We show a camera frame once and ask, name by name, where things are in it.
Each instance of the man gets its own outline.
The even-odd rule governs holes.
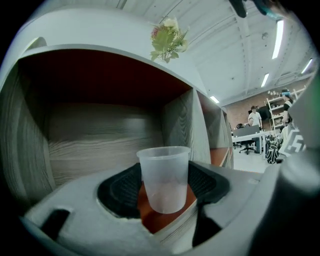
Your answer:
[[[260,114],[257,112],[257,108],[255,106],[251,107],[252,113],[249,114],[248,117],[248,122],[249,119],[253,119],[253,125],[252,126],[259,126],[260,130],[262,129],[262,119]]]
[[[251,127],[254,126],[254,119],[252,117],[249,118],[249,123],[245,125],[245,127]],[[254,153],[260,154],[260,139],[259,138],[252,138],[252,140],[255,142],[255,151]]]

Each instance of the white floor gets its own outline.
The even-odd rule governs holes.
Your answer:
[[[256,154],[252,150],[249,150],[249,154],[246,154],[246,151],[240,150],[244,149],[245,146],[233,148],[233,168],[236,170],[247,171],[247,172],[256,172],[264,173],[265,169],[271,164],[267,162],[266,159],[263,159],[262,154]]]

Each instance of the person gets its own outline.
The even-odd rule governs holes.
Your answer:
[[[253,119],[253,125],[252,126],[259,126],[260,130],[262,129],[262,119],[259,112],[257,112],[257,108],[255,106],[251,107],[252,112],[248,116],[248,122],[249,119]]]
[[[245,125],[245,127],[254,126],[254,119],[252,117],[250,117],[248,121],[249,121],[249,123],[247,123]],[[256,137],[256,138],[252,138],[252,140],[255,142],[255,151],[254,151],[254,153],[260,154],[260,139]]]
[[[282,89],[282,98],[284,100],[282,123],[284,126],[287,126],[288,124],[292,123],[292,118],[288,113],[288,109],[294,103],[294,99],[291,97],[290,91],[287,88]]]

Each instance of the cup rim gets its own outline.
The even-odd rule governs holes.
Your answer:
[[[181,148],[181,149],[185,149],[184,152],[180,152],[180,153],[176,153],[176,154],[171,154],[171,155],[161,155],[161,156],[141,156],[142,152],[146,152],[146,151],[150,151],[150,150],[158,150],[158,149],[168,149],[168,148]],[[185,153],[190,153],[191,149],[187,146],[159,146],[159,147],[151,147],[151,148],[146,148],[146,149],[142,149],[139,150],[136,155],[137,157],[140,159],[140,157],[142,158],[147,158],[149,160],[163,160],[163,159],[171,159],[171,158],[176,158],[177,156],[183,155]]]

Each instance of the white t-shirt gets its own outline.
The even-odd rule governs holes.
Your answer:
[[[258,112],[255,112],[255,113],[252,112],[251,114],[249,114],[248,122],[249,122],[250,118],[253,118],[252,126],[259,126],[260,127],[261,116]]]

